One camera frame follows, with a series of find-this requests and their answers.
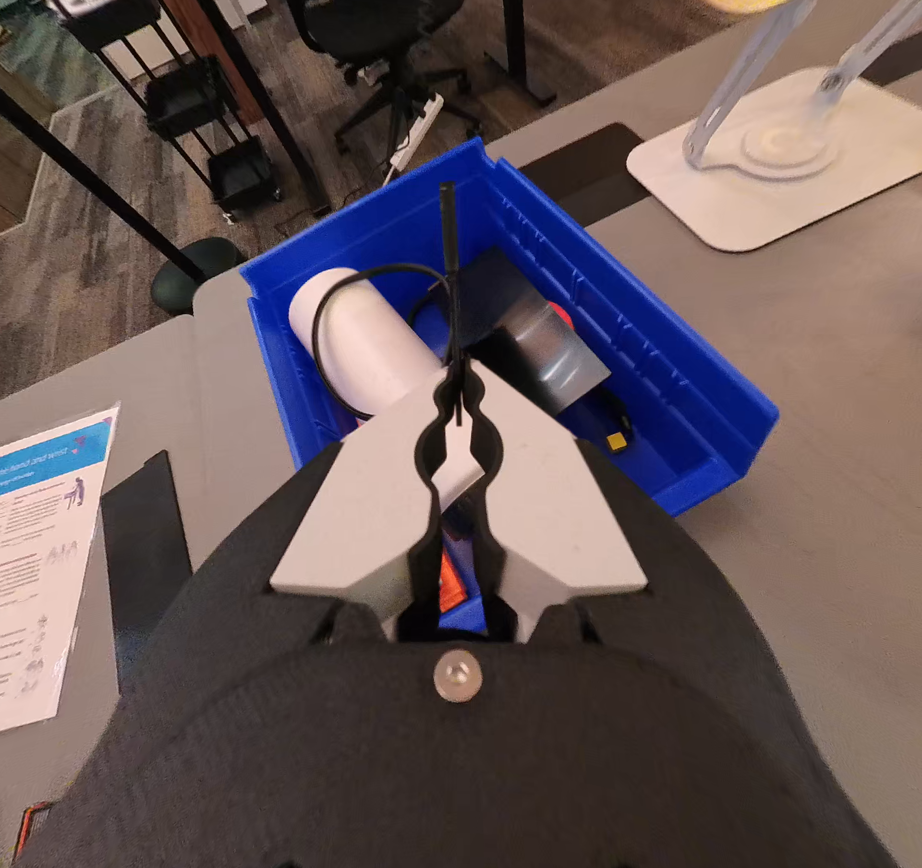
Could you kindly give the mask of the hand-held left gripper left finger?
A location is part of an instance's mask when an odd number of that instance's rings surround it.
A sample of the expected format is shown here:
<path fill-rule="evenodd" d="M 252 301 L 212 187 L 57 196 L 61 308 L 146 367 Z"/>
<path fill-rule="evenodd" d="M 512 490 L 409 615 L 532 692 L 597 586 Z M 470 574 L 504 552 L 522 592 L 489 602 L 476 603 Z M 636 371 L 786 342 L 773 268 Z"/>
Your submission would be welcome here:
<path fill-rule="evenodd" d="M 441 368 L 346 436 L 269 579 L 278 594 L 367 607 L 396 641 L 449 641 L 439 627 L 443 555 L 437 477 L 462 480 L 447 429 L 455 372 Z"/>

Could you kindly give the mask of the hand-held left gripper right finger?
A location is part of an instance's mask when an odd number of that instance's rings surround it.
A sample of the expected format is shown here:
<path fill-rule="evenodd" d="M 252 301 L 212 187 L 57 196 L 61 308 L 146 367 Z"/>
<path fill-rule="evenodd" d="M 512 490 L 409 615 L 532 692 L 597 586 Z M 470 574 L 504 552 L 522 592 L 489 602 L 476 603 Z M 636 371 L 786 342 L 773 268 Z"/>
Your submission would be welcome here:
<path fill-rule="evenodd" d="M 474 424 L 458 427 L 458 496 L 485 497 L 486 524 L 504 551 L 488 596 L 475 571 L 481 612 L 459 613 L 458 626 L 495 637 L 527 639 L 544 610 L 572 599 L 627 594 L 648 585 L 637 556 L 596 482 L 583 442 L 473 360 L 483 385 L 478 409 L 501 438 L 496 471 L 475 459 Z"/>

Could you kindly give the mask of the blue plastic bin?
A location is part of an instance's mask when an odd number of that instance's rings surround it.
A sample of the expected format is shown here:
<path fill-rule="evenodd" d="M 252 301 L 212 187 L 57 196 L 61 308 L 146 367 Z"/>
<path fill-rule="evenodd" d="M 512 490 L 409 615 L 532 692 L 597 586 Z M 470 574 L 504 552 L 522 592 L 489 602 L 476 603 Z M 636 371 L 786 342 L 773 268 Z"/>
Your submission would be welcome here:
<path fill-rule="evenodd" d="M 606 454 L 594 410 L 573 429 L 561 424 L 583 442 L 602 491 L 604 472 L 613 471 L 617 481 L 626 475 L 677 516 L 747 473 L 778 420 L 777 408 L 520 173 L 504 161 L 490 161 L 478 142 L 437 158 L 243 268 L 256 337 L 297 468 L 312 463 L 318 469 L 320 457 L 332 458 L 352 422 L 324 393 L 311 356 L 291 329 L 294 294 L 308 279 L 338 267 L 359 272 L 418 263 L 442 274 L 439 187 L 448 181 L 455 183 L 460 263 L 499 248 L 538 292 L 563 306 L 575 332 L 609 369 L 604 384 L 625 403 L 637 430 L 627 457 Z M 371 281 L 404 321 L 424 287 L 437 284 L 407 273 Z M 468 357 L 463 418 L 469 413 L 474 424 L 475 459 L 483 470 L 496 471 L 501 438 L 479 412 L 484 389 L 469 371 L 473 360 Z M 473 499 L 474 568 L 488 576 L 492 596 L 504 551 L 487 527 L 484 495 Z"/>

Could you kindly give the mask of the black cable tie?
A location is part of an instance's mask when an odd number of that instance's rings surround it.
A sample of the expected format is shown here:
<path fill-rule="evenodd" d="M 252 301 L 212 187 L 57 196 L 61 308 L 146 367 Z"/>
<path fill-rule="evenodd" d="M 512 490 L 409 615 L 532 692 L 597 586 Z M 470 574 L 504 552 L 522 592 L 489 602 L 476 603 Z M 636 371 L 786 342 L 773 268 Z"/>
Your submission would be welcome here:
<path fill-rule="evenodd" d="M 327 388 L 330 396 L 346 411 L 356 417 L 359 421 L 367 422 L 373 418 L 371 413 L 366 413 L 351 403 L 349 403 L 339 392 L 334 382 L 329 378 L 325 369 L 321 348 L 320 348 L 320 330 L 324 310 L 332 298 L 340 291 L 349 286 L 358 284 L 363 281 L 370 281 L 381 275 L 392 275 L 399 273 L 425 275 L 434 279 L 437 285 L 444 288 L 449 305 L 449 334 L 447 349 L 444 356 L 443 365 L 448 367 L 448 378 L 451 382 L 452 399 L 450 401 L 451 410 L 455 414 L 455 424 L 462 424 L 462 398 L 463 389 L 467 380 L 467 355 L 465 355 L 460 345 L 460 290 L 459 290 L 459 270 L 460 255 L 457 237 L 457 220 L 455 206 L 455 183 L 448 181 L 440 184 L 439 187 L 439 204 L 441 214 L 443 254 L 444 254 L 444 273 L 439 274 L 436 270 L 418 263 L 390 263 L 380 267 L 374 267 L 367 270 L 359 271 L 348 275 L 326 290 L 320 298 L 316 308 L 315 315 L 311 326 L 311 354 L 315 361 L 316 371 Z"/>

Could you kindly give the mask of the orange label packet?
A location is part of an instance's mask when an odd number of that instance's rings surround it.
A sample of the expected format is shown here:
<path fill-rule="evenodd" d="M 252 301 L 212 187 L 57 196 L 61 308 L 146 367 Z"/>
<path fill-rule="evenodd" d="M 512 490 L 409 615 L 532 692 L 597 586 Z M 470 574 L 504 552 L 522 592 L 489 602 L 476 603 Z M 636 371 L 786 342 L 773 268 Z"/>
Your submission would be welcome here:
<path fill-rule="evenodd" d="M 468 599 L 467 586 L 453 563 L 448 551 L 443 547 L 440 568 L 439 603 L 441 614 L 448 613 L 465 603 Z"/>

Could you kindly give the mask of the white plastic pipe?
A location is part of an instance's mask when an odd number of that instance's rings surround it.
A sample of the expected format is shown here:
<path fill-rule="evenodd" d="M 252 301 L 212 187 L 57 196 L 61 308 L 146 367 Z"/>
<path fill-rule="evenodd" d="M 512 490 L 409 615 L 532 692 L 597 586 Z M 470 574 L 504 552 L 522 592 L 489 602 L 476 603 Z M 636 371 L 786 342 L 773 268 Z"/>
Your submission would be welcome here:
<path fill-rule="evenodd" d="M 432 427 L 437 395 L 451 392 L 450 370 L 369 278 L 348 267 L 325 270 L 300 286 L 288 312 L 324 393 L 352 422 L 359 458 L 370 459 L 373 470 L 391 460 L 385 482 L 429 502 L 428 479 L 446 508 L 478 481 L 483 470 L 470 451 L 469 416 Z"/>

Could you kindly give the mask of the black pole round base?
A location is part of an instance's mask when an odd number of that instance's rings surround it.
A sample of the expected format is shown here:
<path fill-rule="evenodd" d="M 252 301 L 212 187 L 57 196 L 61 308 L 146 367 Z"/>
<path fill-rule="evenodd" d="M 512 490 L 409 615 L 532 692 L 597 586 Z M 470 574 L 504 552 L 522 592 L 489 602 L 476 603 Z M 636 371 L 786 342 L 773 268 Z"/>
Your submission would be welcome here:
<path fill-rule="evenodd" d="M 1 91 L 1 115 L 165 258 L 167 264 L 158 270 L 151 284 L 151 299 L 162 311 L 172 317 L 192 314 L 194 296 L 205 282 L 244 264 L 242 252 L 224 238 L 205 238 L 176 247 L 6 90 Z"/>

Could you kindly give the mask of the printed paper sheet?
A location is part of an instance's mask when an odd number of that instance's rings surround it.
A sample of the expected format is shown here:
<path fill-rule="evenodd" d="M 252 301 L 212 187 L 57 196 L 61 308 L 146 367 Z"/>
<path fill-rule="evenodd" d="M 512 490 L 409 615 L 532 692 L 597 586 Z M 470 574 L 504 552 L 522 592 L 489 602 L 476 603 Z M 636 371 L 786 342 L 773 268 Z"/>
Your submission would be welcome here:
<path fill-rule="evenodd" d="M 1 447 L 1 731 L 54 718 L 121 402 Z"/>

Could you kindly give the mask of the white power strip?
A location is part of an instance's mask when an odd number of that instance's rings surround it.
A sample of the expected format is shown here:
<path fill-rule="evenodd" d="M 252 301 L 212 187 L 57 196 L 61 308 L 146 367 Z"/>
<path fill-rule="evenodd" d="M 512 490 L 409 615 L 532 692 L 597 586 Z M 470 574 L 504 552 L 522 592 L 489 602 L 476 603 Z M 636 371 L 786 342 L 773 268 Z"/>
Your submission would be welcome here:
<path fill-rule="evenodd" d="M 398 142 L 396 150 L 390 155 L 389 168 L 383 180 L 383 186 L 386 186 L 407 169 L 424 137 L 441 113 L 443 105 L 444 98 L 439 93 L 435 93 L 427 101 L 420 115 L 409 126 L 407 136 Z"/>

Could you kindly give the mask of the white base book stand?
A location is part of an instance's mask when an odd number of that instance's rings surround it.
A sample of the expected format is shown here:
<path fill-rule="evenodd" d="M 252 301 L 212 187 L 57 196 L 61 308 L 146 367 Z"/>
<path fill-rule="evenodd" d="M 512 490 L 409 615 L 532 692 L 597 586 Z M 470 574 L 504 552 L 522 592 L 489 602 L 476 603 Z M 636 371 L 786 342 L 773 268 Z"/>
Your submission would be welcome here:
<path fill-rule="evenodd" d="M 626 167 L 699 240 L 745 253 L 920 175 L 920 107 L 863 78 L 920 22 L 897 0 L 832 67 L 753 90 L 819 0 L 700 0 L 736 16 L 764 12 L 698 117 L 652 138 Z"/>

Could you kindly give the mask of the black desk leg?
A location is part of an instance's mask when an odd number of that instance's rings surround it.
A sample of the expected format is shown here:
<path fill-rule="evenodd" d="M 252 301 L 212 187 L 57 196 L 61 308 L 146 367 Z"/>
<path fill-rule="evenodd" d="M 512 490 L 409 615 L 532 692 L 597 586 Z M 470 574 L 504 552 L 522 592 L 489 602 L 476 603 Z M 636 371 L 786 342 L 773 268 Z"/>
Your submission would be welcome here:
<path fill-rule="evenodd" d="M 524 0 L 501 0 L 503 43 L 495 43 L 485 51 L 485 58 L 538 108 L 545 109 L 555 102 L 554 90 L 529 72 L 526 56 Z"/>

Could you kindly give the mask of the black office chair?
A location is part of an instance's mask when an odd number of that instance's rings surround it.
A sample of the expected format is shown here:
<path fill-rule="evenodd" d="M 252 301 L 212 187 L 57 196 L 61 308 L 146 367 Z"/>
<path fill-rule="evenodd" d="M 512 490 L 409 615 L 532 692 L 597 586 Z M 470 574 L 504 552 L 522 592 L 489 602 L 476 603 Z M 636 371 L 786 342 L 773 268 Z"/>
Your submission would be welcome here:
<path fill-rule="evenodd" d="M 347 136 L 384 109 L 390 120 L 386 158 L 435 98 L 436 87 L 452 81 L 459 94 L 471 91 L 464 67 L 420 71 L 411 54 L 450 23 L 466 0 L 285 0 L 307 48 L 329 57 L 355 84 L 360 70 L 386 66 L 374 94 L 333 135 L 341 155 Z"/>

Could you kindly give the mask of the grey duct tape roll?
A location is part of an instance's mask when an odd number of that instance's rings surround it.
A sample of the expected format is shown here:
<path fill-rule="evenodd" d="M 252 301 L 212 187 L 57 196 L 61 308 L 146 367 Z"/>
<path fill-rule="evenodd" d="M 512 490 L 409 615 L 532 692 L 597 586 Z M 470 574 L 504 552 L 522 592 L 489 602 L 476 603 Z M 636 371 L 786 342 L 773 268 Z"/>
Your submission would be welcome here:
<path fill-rule="evenodd" d="M 551 416 L 609 376 L 606 365 L 533 287 L 519 289 L 467 353 Z"/>

